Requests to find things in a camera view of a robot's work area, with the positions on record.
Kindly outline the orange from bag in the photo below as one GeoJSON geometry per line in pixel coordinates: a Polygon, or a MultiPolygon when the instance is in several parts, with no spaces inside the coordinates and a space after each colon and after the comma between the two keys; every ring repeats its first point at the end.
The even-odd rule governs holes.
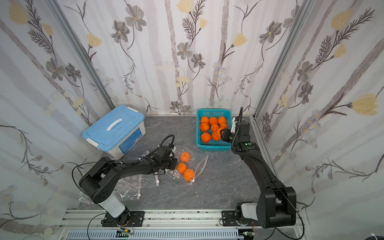
{"type": "Polygon", "coordinates": [[[207,133],[207,132],[204,132],[202,135],[201,135],[201,140],[204,144],[207,144],[211,141],[212,139],[212,136],[211,134],[207,133]]]}
{"type": "Polygon", "coordinates": [[[219,128],[220,128],[220,126],[219,126],[218,124],[213,124],[213,125],[211,125],[211,131],[212,131],[212,132],[217,131],[219,128]]]}
{"type": "Polygon", "coordinates": [[[220,129],[227,129],[228,125],[225,123],[220,124],[220,129]]]}
{"type": "Polygon", "coordinates": [[[222,131],[225,130],[225,129],[226,129],[225,127],[220,127],[220,128],[217,130],[217,132],[218,132],[219,134],[222,134],[222,131]]]}
{"type": "Polygon", "coordinates": [[[220,141],[221,140],[221,134],[219,131],[212,132],[212,139],[214,141],[220,141]]]}

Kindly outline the clear zip-top bag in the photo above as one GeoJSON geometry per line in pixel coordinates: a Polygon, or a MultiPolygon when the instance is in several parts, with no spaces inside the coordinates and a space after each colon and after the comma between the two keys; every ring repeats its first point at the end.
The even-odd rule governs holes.
{"type": "Polygon", "coordinates": [[[177,165],[175,170],[168,173],[174,178],[183,180],[188,185],[193,185],[201,179],[201,175],[207,167],[209,155],[199,153],[186,146],[175,146],[177,165]]]}
{"type": "MultiPolygon", "coordinates": [[[[83,163],[79,165],[79,168],[85,166],[85,167],[88,167],[90,170],[93,166],[91,163],[92,162],[83,163]]],[[[135,175],[135,176],[120,179],[115,189],[113,190],[113,194],[115,194],[115,196],[118,199],[120,199],[120,201],[122,202],[139,200],[142,196],[143,188],[158,187],[159,185],[160,185],[160,180],[159,180],[159,177],[156,175],[135,175]]],[[[85,203],[85,204],[95,204],[83,192],[80,193],[79,202],[85,203]]]]}

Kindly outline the clear zip-top bag front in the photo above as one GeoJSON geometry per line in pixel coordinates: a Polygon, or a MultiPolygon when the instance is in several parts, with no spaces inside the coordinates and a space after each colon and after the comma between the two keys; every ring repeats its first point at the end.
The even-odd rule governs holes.
{"type": "MultiPolygon", "coordinates": [[[[79,165],[79,168],[85,166],[85,167],[88,167],[90,170],[93,166],[91,163],[92,162],[83,163],[79,165]]],[[[158,187],[159,185],[160,185],[160,180],[159,180],[159,177],[156,175],[135,175],[135,176],[120,179],[115,189],[113,190],[113,194],[115,194],[115,196],[118,199],[120,199],[120,201],[122,202],[139,200],[142,196],[143,188],[158,187]]],[[[83,192],[80,193],[79,202],[85,203],[85,204],[95,204],[83,192]]]]}

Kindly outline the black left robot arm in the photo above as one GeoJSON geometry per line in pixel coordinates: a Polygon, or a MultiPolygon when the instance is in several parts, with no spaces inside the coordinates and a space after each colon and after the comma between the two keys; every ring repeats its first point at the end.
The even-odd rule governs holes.
{"type": "Polygon", "coordinates": [[[92,162],[92,168],[75,185],[95,204],[101,204],[113,193],[120,179],[135,175],[158,175],[159,171],[175,170],[174,135],[168,135],[147,155],[132,162],[103,157],[92,162]]]}

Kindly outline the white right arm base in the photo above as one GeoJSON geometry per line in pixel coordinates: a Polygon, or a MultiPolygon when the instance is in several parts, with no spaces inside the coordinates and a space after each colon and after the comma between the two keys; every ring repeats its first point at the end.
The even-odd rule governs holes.
{"type": "Polygon", "coordinates": [[[224,227],[260,226],[256,210],[254,202],[238,203],[234,210],[222,211],[221,224],[224,227]]]}

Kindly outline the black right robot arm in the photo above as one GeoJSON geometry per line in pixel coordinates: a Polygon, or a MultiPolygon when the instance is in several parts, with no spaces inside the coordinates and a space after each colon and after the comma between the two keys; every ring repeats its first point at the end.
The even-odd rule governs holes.
{"type": "Polygon", "coordinates": [[[294,226],[301,216],[297,210],[297,194],[285,186],[270,169],[259,146],[251,141],[250,124],[243,119],[243,111],[233,118],[232,128],[220,131],[221,139],[231,145],[249,167],[260,188],[258,202],[238,203],[234,211],[222,211],[219,223],[224,227],[272,228],[294,226]]]}

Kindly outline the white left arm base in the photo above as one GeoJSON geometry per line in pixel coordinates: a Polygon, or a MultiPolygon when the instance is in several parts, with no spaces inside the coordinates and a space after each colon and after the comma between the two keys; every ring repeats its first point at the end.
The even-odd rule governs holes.
{"type": "Polygon", "coordinates": [[[106,200],[99,203],[105,211],[105,217],[101,221],[102,227],[142,227],[145,211],[132,211],[111,194],[106,200]]]}

